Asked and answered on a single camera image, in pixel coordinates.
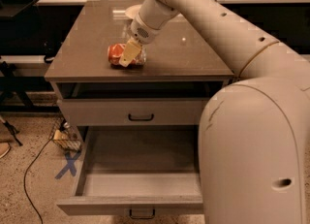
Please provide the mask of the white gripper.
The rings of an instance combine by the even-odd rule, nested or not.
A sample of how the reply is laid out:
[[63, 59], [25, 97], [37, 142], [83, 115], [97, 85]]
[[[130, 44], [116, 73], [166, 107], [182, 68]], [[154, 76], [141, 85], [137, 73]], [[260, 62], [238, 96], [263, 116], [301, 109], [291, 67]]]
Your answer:
[[127, 67], [141, 52], [142, 45], [150, 44], [159, 34], [161, 23], [154, 17], [137, 14], [130, 25], [130, 39], [119, 59], [119, 64]]

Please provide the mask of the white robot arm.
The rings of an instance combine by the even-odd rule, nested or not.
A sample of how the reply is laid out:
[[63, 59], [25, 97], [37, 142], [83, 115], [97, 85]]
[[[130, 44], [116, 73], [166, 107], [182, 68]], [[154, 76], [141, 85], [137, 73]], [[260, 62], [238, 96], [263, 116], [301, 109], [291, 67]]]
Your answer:
[[145, 0], [123, 65], [182, 14], [236, 81], [205, 106], [199, 164], [206, 224], [307, 224], [310, 63], [213, 0]]

